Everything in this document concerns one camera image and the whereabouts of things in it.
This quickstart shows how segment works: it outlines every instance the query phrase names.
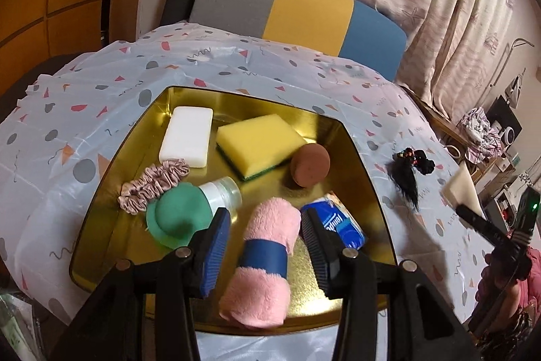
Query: gold tray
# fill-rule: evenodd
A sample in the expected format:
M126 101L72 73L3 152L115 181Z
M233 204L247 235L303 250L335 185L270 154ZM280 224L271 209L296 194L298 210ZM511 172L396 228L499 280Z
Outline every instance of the gold tray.
M206 300L192 300L196 330L234 335L275 335L336 324L341 301L328 300L317 287L308 252L301 239L297 239L294 255L288 261L291 304L281 327L244 331L218 315L218 300L235 270L248 219L258 203L272 196L283 197L300 208L334 191L368 237L364 252L375 261L396 263L378 198L342 123L317 113L244 95L186 87L170 87L160 94L134 125L99 184L71 258L72 280L84 290L92 291L118 258L142 264L159 260L170 252L145 230L144 215L132 216L120 210L117 197L124 182L139 177L145 167L158 162L170 115L177 106L214 110L208 165L204 169L191 169L187 180L200 185L231 176L239 185L243 199L242 208L232 212L231 234L215 290ZM252 181L240 182L216 150L219 126L272 113L282 117L305 139L317 141L327 148L331 156L331 171L322 183L311 189L294 189L287 164ZM385 307L385 298L379 299L379 306ZM147 314L154 314L153 295L147 295Z

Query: black monitor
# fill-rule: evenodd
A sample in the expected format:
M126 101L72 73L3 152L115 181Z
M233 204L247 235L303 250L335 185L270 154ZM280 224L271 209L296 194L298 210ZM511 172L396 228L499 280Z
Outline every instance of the black monitor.
M497 121L502 129L512 127L515 132L515 139L522 130L522 126L515 117L512 109L501 95L494 100L494 103L492 103L492 106L486 112L486 118L488 118L491 125L494 121Z

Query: blue tissue pack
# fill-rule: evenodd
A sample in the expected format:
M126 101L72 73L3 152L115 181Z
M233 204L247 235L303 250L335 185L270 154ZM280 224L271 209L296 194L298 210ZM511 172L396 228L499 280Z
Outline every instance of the blue tissue pack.
M360 249L366 242L361 227L333 192L306 204L301 211L310 207L316 209L324 228L336 231L346 247Z

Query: brown ball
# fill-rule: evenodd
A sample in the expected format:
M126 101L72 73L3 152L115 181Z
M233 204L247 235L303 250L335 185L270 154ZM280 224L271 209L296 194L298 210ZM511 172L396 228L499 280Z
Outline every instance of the brown ball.
M291 158L289 170L297 185L307 188L323 181L331 168L327 149L320 144L305 144Z

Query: pink sleeve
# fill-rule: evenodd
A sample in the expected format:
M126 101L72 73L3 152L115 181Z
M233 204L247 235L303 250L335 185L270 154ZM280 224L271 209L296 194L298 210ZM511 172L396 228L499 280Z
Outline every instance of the pink sleeve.
M528 257L532 260L532 270L527 280L520 283L520 306L526 307L529 302L536 302L536 318L541 314L541 253L528 248Z

